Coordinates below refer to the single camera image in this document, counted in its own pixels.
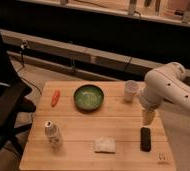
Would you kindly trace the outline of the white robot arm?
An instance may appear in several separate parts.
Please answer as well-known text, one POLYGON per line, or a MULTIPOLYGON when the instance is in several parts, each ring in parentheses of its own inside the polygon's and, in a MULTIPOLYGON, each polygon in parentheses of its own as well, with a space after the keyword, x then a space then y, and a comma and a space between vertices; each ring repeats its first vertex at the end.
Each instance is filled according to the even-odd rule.
POLYGON ((144 125, 152 123, 155 110, 164 99, 182 107, 190 114, 190 86, 182 82, 185 76, 186 70, 178 62, 170 62, 146 73, 145 87, 139 93, 144 125))

